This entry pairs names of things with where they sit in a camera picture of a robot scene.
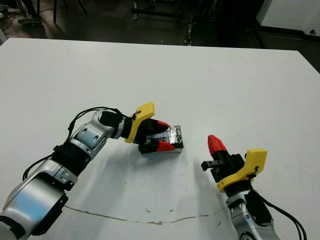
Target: yellow plastic part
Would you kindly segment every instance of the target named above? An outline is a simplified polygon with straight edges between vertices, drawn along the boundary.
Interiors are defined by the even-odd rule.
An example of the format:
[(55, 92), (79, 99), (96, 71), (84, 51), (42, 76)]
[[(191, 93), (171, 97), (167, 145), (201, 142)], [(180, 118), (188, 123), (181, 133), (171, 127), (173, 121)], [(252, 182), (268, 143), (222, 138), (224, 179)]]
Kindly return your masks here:
[(128, 144), (131, 144), (137, 135), (138, 127), (141, 124), (141, 122), (143, 120), (151, 118), (154, 115), (155, 115), (155, 105), (152, 101), (142, 106), (139, 106), (135, 110), (135, 120), (132, 120), (132, 126), (131, 126), (129, 137), (124, 139), (124, 141)]
[(267, 151), (261, 148), (249, 149), (246, 153), (246, 158), (243, 168), (241, 168), (236, 173), (225, 177), (220, 182), (217, 183), (217, 188), (221, 193), (225, 192), (225, 187), (234, 184), (239, 181), (249, 180), (248, 175), (255, 173), (258, 175), (264, 170), (267, 158)]

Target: white wall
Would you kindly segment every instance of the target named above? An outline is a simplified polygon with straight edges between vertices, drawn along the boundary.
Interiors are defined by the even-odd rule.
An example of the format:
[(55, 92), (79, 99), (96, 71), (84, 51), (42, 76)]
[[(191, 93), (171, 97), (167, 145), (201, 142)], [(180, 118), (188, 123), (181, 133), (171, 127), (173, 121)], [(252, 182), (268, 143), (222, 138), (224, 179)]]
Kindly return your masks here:
[(320, 36), (319, 0), (265, 0), (257, 19), (262, 26), (302, 30)]
[(303, 31), (305, 34), (310, 34), (311, 30), (315, 30), (315, 35), (320, 36), (320, 1), (310, 14), (308, 21), (306, 21)]

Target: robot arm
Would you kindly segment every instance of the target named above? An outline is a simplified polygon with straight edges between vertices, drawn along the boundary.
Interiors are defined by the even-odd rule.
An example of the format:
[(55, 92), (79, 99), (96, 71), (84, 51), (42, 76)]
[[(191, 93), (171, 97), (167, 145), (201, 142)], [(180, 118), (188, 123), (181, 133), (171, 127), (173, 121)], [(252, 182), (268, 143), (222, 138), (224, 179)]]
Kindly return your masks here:
[(80, 173), (107, 139), (122, 137), (128, 143), (133, 142), (139, 144), (139, 148), (155, 152), (153, 145), (161, 143), (153, 141), (152, 134), (165, 132), (170, 127), (149, 119), (155, 114), (154, 105), (149, 102), (139, 107), (132, 117), (124, 116), (116, 109), (100, 109), (90, 122), (71, 135), (76, 119), (83, 114), (78, 114), (71, 122), (64, 144), (56, 146), (54, 153), (32, 174), (24, 175), (23, 182), (7, 198), (0, 214), (1, 240), (25, 240), (30, 235), (45, 234), (68, 201), (65, 191), (72, 189)]
[(211, 169), (218, 190), (228, 196), (226, 204), (239, 240), (280, 240), (266, 205), (294, 222), (300, 240), (300, 229), (303, 239), (307, 239), (306, 232), (297, 219), (269, 203), (251, 185), (253, 178), (264, 170), (266, 150), (249, 149), (244, 161), (240, 154), (230, 155), (221, 140), (214, 135), (209, 135), (208, 147), (213, 161), (204, 161), (201, 167), (204, 171)]

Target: crack on table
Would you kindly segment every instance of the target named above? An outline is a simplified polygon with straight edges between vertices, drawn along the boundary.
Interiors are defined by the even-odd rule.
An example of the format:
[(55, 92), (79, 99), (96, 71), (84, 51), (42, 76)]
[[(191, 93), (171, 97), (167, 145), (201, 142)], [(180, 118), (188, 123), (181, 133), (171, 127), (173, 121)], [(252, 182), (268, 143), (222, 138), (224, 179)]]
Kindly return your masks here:
[[(174, 220), (174, 221), (158, 221), (158, 222), (157, 221), (137, 221), (137, 220), (128, 220), (128, 219), (123, 219), (123, 218), (119, 218), (119, 217), (107, 216), (107, 215), (103, 215), (103, 214), (99, 214), (99, 213), (84, 211), (84, 210), (73, 208), (73, 207), (70, 207), (70, 206), (67, 206), (67, 205), (65, 205), (64, 207), (67, 208), (67, 209), (82, 213), (82, 214), (88, 214), (88, 215), (93, 215), (93, 216), (97, 216), (97, 217), (102, 217), (102, 218), (107, 218), (107, 219), (112, 219), (112, 220), (118, 220), (118, 221), (123, 221), (123, 222), (131, 222), (131, 223), (136, 223), (136, 224), (154, 224), (154, 225), (158, 225), (158, 226), (162, 226), (163, 224), (174, 224), (174, 223), (177, 223), (179, 221), (188, 220), (188, 219), (210, 217), (209, 214), (203, 214), (203, 215), (197, 215), (197, 216), (187, 216), (187, 217), (179, 218), (179, 219)], [(225, 209), (225, 207), (220, 209), (219, 211), (215, 212), (212, 216), (217, 215), (218, 213), (220, 213), (224, 209)]]

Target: chair leg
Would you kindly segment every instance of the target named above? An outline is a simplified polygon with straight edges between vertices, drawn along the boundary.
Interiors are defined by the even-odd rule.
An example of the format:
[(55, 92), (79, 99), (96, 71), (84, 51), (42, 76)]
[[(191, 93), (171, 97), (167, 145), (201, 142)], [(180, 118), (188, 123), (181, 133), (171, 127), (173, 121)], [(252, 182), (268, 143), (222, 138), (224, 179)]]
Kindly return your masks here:
[(53, 23), (57, 20), (57, 0), (53, 0)]
[(85, 6), (82, 4), (81, 0), (77, 0), (79, 5), (81, 6), (82, 10), (84, 11), (85, 15), (88, 15), (87, 10), (85, 9)]
[(36, 0), (36, 14), (40, 14), (40, 0)]

